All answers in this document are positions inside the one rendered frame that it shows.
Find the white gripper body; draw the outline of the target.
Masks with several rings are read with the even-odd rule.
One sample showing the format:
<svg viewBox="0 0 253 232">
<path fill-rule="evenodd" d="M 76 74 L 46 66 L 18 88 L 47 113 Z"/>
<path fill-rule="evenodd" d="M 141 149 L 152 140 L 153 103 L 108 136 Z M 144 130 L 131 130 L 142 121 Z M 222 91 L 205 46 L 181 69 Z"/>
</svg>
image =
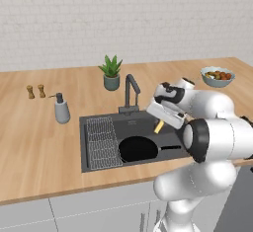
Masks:
<svg viewBox="0 0 253 232">
<path fill-rule="evenodd" d="M 175 129 L 180 129 L 184 123 L 185 116 L 179 115 L 178 112 L 152 101 L 147 107 L 146 111 L 158 119 L 163 120 L 165 123 L 171 125 Z"/>
</svg>

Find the yellow sponge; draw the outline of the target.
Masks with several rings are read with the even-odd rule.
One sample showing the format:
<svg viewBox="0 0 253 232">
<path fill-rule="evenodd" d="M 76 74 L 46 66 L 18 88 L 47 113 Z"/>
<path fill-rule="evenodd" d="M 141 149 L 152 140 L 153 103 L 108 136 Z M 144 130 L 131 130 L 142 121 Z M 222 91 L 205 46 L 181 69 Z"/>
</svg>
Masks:
<svg viewBox="0 0 253 232">
<path fill-rule="evenodd" d="M 155 128 L 154 128 L 154 132 L 155 132 L 155 133 L 159 133 L 159 131 L 162 129 L 163 125 L 164 125 L 164 121 L 163 121 L 163 120 L 160 120 L 160 121 L 157 123 L 157 125 L 155 126 Z"/>
</svg>

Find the dark grey sink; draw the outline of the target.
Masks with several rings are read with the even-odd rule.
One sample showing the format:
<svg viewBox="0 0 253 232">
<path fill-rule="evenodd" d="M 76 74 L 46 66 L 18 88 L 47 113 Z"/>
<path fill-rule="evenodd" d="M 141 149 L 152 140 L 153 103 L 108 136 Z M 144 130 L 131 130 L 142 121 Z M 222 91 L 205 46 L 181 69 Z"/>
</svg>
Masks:
<svg viewBox="0 0 253 232">
<path fill-rule="evenodd" d="M 122 161 L 123 164 L 121 166 L 114 168 L 189 157 L 189 154 L 187 153 L 183 143 L 181 142 L 183 129 L 176 130 L 172 126 L 164 124 L 159 133 L 155 133 L 154 128 L 155 125 L 158 123 L 158 120 L 154 116 L 148 114 L 146 111 L 132 113 L 130 116 L 125 116 L 124 114 L 81 116 L 79 118 L 79 126 L 80 126 L 80 144 L 81 144 L 81 168 L 83 173 L 108 170 L 108 169 L 101 169 L 92 171 L 89 168 L 89 154 L 87 151 L 87 134 L 86 134 L 86 124 L 88 118 L 97 118 L 105 116 L 110 116 L 112 118 L 116 138 L 119 145 L 127 137 L 144 136 L 153 140 L 157 146 L 169 146 L 169 145 L 181 146 L 180 149 L 163 150 L 154 159 L 136 162 L 126 162 L 126 163 Z"/>
</svg>

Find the black frying pan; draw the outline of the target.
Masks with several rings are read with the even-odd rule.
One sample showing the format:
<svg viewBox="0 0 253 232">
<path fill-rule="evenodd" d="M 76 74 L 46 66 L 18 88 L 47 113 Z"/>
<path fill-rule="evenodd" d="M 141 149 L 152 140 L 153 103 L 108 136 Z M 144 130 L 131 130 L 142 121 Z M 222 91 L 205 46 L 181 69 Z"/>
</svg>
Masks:
<svg viewBox="0 0 253 232">
<path fill-rule="evenodd" d="M 136 162 L 154 159 L 163 150 L 180 149 L 180 145 L 157 146 L 156 143 L 144 136 L 125 138 L 119 145 L 119 153 L 123 162 Z"/>
</svg>

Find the dark grey tap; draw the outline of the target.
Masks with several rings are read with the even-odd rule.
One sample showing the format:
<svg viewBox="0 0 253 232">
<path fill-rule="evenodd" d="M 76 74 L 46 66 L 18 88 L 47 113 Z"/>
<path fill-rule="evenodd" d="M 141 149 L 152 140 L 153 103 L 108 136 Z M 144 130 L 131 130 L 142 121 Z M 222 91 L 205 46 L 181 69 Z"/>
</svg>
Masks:
<svg viewBox="0 0 253 232">
<path fill-rule="evenodd" d="M 130 88 L 133 88 L 135 92 L 135 105 L 132 106 L 130 104 L 130 96 L 129 91 Z M 126 88 L 125 88 L 125 105 L 123 107 L 119 107 L 119 113 L 124 115 L 130 115 L 131 113 L 137 113 L 139 111 L 138 106 L 138 95 L 140 94 L 140 89 L 131 74 L 126 76 Z"/>
</svg>

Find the grey bowl of fruit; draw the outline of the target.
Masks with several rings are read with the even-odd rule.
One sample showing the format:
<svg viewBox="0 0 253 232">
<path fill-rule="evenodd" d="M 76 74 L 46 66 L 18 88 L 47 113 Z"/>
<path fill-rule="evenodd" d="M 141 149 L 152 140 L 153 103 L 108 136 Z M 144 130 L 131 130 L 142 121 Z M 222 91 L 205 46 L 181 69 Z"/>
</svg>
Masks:
<svg viewBox="0 0 253 232">
<path fill-rule="evenodd" d="M 201 74 L 204 82 L 214 88 L 226 87 L 235 79 L 235 74 L 232 71 L 216 66 L 204 67 Z"/>
</svg>

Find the green plant in grey pot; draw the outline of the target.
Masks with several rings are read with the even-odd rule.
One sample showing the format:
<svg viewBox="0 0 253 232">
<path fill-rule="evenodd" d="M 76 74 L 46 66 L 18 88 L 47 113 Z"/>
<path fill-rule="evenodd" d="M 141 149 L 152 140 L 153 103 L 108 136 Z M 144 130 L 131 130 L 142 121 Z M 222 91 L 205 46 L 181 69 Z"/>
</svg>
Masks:
<svg viewBox="0 0 253 232">
<path fill-rule="evenodd" d="M 104 87 L 108 91 L 116 91 L 120 87 L 120 70 L 122 62 L 118 61 L 118 58 L 114 56 L 110 58 L 105 56 L 105 63 L 100 66 L 100 69 L 104 72 Z"/>
</svg>

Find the grey soap dispenser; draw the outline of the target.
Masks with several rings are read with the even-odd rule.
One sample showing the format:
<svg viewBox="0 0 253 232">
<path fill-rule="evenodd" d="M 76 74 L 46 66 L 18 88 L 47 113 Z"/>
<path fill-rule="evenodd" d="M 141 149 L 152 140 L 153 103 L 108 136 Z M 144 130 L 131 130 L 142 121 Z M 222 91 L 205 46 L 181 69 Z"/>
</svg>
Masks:
<svg viewBox="0 0 253 232">
<path fill-rule="evenodd" d="M 56 93 L 54 96 L 56 97 L 54 103 L 56 121 L 60 124 L 68 123 L 70 121 L 70 111 L 67 102 L 63 99 L 63 95 L 61 93 Z"/>
</svg>

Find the light grey drawer front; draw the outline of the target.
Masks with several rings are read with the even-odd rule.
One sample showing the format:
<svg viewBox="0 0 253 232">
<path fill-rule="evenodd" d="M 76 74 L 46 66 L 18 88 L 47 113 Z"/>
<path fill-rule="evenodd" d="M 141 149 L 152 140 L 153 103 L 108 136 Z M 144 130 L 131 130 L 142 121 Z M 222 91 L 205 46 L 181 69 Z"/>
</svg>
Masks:
<svg viewBox="0 0 253 232">
<path fill-rule="evenodd" d="M 125 185 L 86 193 L 73 193 L 49 199 L 56 220 L 81 218 L 121 207 L 158 200 L 153 182 Z"/>
<path fill-rule="evenodd" d="M 53 220 L 48 199 L 0 206 L 0 229 Z"/>
</svg>

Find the dark grey dishwasher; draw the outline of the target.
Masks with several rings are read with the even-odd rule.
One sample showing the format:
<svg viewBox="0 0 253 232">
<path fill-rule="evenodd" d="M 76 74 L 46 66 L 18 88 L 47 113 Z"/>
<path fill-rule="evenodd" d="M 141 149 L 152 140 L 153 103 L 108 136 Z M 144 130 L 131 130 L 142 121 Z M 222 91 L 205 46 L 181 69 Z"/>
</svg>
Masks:
<svg viewBox="0 0 253 232">
<path fill-rule="evenodd" d="M 239 170 L 214 232 L 253 232 L 253 166 Z"/>
</svg>

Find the light grey cupboard door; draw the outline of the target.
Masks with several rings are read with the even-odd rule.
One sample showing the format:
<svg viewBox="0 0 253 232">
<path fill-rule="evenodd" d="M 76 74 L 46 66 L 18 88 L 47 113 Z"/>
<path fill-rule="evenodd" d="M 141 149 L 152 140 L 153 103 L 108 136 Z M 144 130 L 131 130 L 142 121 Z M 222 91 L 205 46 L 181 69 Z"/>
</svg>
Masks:
<svg viewBox="0 0 253 232">
<path fill-rule="evenodd" d="M 57 232 L 53 220 L 1 228 L 0 232 Z"/>
<path fill-rule="evenodd" d="M 73 214 L 56 219 L 58 232 L 139 232 L 140 216 L 148 217 L 149 202 Z"/>
</svg>

